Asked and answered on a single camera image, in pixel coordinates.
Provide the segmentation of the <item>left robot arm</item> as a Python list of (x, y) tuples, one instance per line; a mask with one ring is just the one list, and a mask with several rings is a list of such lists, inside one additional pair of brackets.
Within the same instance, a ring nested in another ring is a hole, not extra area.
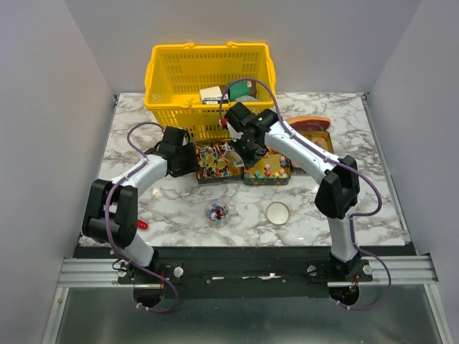
[(138, 199), (155, 182), (178, 178), (197, 171), (195, 146), (187, 130), (167, 126), (162, 139), (151, 149), (137, 148), (141, 154), (131, 169), (110, 180), (98, 179), (90, 187), (82, 234), (99, 243), (108, 243), (122, 259), (134, 264), (134, 274), (144, 283), (159, 273), (158, 252), (137, 233)]

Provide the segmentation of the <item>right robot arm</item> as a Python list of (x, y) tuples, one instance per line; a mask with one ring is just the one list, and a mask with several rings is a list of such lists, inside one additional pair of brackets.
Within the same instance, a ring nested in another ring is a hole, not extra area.
[(228, 130), (231, 145), (245, 166), (253, 167), (271, 148), (314, 179), (318, 184), (315, 205), (326, 216), (331, 234), (331, 275), (340, 281), (354, 275), (359, 253), (349, 219), (360, 191), (355, 159), (340, 159), (318, 147), (270, 109), (256, 115), (238, 102), (220, 124)]

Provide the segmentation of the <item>metal scoop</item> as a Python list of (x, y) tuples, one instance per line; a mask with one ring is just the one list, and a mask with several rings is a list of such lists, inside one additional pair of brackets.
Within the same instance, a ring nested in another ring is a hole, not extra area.
[(227, 151), (224, 158), (237, 168), (242, 168), (244, 166), (244, 162), (241, 157), (233, 150)]

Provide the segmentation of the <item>tin of star candies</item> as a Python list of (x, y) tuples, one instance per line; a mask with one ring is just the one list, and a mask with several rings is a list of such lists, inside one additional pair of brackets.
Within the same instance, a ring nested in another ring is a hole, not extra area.
[(284, 186), (291, 179), (291, 162), (283, 154), (273, 149), (252, 168), (245, 168), (242, 182), (246, 186)]

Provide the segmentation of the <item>tin of lollipops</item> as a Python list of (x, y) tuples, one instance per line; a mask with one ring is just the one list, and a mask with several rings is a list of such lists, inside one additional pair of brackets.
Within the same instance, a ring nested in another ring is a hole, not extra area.
[(242, 180), (243, 167), (237, 168), (224, 158), (227, 151), (235, 151), (229, 140), (198, 140), (194, 144), (199, 162), (196, 177), (200, 186)]

